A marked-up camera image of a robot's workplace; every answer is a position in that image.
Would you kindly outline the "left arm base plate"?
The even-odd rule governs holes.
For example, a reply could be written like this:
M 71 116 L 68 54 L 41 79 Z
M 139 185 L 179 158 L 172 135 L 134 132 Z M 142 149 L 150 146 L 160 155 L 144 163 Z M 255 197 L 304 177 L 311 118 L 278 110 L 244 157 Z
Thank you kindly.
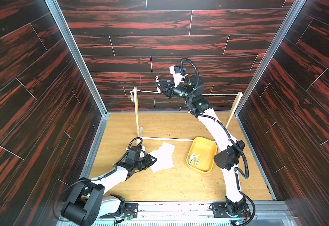
M 108 213 L 106 215 L 99 216 L 99 218 L 113 218 L 113 219 L 125 219 L 130 220 L 137 218 L 139 204 L 135 202 L 125 202 L 119 206 L 116 212 Z

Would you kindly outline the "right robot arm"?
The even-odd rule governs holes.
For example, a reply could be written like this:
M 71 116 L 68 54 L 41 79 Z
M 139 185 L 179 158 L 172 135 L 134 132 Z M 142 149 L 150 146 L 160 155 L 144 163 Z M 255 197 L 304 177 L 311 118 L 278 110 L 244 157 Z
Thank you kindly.
M 238 221 L 232 221 L 232 225 L 248 225 L 255 217 L 256 208 L 253 200 L 243 193 L 239 179 L 240 176 L 249 178 L 245 143 L 230 134 L 205 99 L 205 84 L 190 59 L 182 58 L 179 65 L 170 67 L 170 73 L 173 75 L 172 81 L 156 81 L 157 91 L 169 99 L 183 99 L 189 114 L 195 116 L 210 132 L 218 147 L 213 160 L 221 168 L 226 186 L 226 213 L 230 217 L 239 218 Z

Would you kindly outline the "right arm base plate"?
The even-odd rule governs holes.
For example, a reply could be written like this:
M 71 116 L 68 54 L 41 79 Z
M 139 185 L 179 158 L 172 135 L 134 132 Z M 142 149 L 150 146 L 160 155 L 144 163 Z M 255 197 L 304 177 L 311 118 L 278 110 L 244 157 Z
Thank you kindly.
M 212 211 L 215 218 L 249 218 L 252 216 L 246 202 L 213 202 L 209 210 Z

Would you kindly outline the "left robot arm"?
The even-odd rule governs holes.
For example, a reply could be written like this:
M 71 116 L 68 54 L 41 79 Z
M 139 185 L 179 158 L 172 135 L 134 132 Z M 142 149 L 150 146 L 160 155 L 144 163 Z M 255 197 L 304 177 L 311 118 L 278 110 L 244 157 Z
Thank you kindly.
M 60 215 L 55 217 L 79 226 L 91 226 L 97 218 L 112 217 L 115 225 L 135 218 L 135 207 L 127 206 L 122 196 L 105 194 L 157 162 L 156 157 L 145 152 L 142 143 L 142 138 L 134 138 L 111 171 L 92 179 L 81 178 L 64 189 L 61 195 L 65 200 Z

